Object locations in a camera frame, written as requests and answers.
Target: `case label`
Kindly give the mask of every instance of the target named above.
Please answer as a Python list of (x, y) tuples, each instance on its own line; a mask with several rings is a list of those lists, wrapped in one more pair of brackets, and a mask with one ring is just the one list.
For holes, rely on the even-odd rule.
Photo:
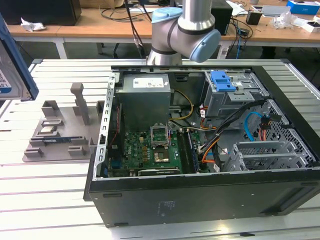
[(157, 216), (169, 217), (172, 216), (172, 211), (176, 206), (176, 201), (161, 201), (158, 203)]
[(164, 88), (162, 77), (136, 77), (133, 79), (133, 88)]

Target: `white paper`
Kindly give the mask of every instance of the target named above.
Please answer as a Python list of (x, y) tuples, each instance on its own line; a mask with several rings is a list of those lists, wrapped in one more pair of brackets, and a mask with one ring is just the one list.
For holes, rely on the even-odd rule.
[(136, 77), (133, 79), (133, 88), (164, 88), (162, 77)]
[(244, 8), (243, 8), (243, 5), (242, 4), (236, 4), (232, 1), (226, 1), (231, 7), (232, 7), (232, 16), (237, 16), (238, 14), (240, 15), (245, 15), (245, 14), (248, 14), (248, 11), (246, 11)]
[(24, 20), (22, 17), (21, 17), (21, 26), (29, 32), (46, 29), (41, 22), (36, 22), (36, 23), (28, 22)]
[(308, 20), (305, 20), (303, 18), (298, 17), (296, 20), (293, 21), (292, 25), (297, 26), (297, 27), (302, 27), (307, 22), (308, 22)]

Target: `computer case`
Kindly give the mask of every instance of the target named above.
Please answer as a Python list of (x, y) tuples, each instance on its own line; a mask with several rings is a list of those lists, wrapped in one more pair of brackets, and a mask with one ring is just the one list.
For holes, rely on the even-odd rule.
[(8, 25), (21, 18), (44, 25), (73, 26), (81, 15), (79, 0), (0, 0), (0, 12)]
[[(171, 0), (170, 6), (182, 8), (182, 2), (182, 0)], [(232, 11), (232, 7), (225, 0), (212, 0), (211, 14), (215, 17), (214, 28), (222, 36), (227, 34)]]

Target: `slotted metal table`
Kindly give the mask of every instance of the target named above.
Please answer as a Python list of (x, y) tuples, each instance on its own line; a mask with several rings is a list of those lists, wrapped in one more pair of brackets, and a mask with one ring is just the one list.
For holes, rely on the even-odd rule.
[[(250, 239), (301, 240), (320, 236), (320, 195), (286, 216), (108, 229), (94, 204), (82, 199), (89, 160), (22, 161), (43, 116), (45, 100), (56, 100), (60, 107), (74, 106), (70, 87), (81, 82), (86, 102), (95, 106), (105, 99), (110, 66), (144, 64), (134, 59), (58, 59), (30, 66), (40, 90), (37, 99), (6, 101), (0, 109), (0, 239), (242, 239), (249, 233), (255, 235)], [(203, 64), (263, 66), (320, 135), (320, 93), (290, 63), (255, 59), (210, 60)]]

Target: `motherboard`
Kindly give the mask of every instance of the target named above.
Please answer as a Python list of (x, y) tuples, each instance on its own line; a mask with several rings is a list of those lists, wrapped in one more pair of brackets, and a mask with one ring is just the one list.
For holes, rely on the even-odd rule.
[(157, 176), (196, 173), (196, 149), (201, 145), (197, 131), (151, 127), (147, 132), (126, 132), (124, 154), (110, 159), (109, 177)]

